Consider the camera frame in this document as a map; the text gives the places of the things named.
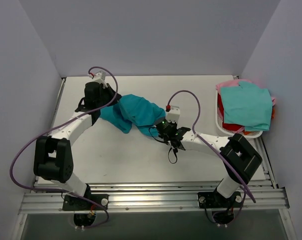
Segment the teal t-shirt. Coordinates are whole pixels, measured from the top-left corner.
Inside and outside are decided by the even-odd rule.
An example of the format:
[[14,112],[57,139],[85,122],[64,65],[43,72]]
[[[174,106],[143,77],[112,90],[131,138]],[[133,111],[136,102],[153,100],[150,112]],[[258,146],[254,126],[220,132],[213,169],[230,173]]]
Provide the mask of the teal t-shirt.
[[155,103],[133,94],[123,95],[117,104],[103,108],[100,118],[111,123],[124,134],[128,134],[132,126],[145,136],[158,137],[154,123],[166,116],[165,110]]

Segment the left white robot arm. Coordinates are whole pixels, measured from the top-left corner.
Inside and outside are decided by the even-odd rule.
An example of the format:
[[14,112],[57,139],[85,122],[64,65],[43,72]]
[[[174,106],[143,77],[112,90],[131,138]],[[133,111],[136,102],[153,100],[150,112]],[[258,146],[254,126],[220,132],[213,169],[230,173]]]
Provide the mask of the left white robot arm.
[[102,107],[117,104],[121,97],[108,83],[86,83],[84,97],[80,99],[68,123],[36,140],[34,174],[68,193],[76,194],[73,202],[81,210],[91,206],[92,197],[88,194],[89,186],[74,173],[72,145],[96,123]]

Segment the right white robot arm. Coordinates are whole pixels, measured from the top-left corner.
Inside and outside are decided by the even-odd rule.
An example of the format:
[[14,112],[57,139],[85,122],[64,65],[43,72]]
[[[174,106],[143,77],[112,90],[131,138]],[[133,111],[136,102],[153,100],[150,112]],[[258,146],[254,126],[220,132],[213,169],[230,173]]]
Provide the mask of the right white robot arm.
[[213,193],[216,205],[225,206],[231,201],[233,193],[241,187],[256,202],[248,184],[260,167],[262,157],[243,135],[235,133],[233,136],[222,137],[199,133],[194,128],[177,128],[175,123],[164,117],[157,120],[154,126],[159,137],[175,153],[177,150],[202,153],[213,151],[222,160],[227,174]]

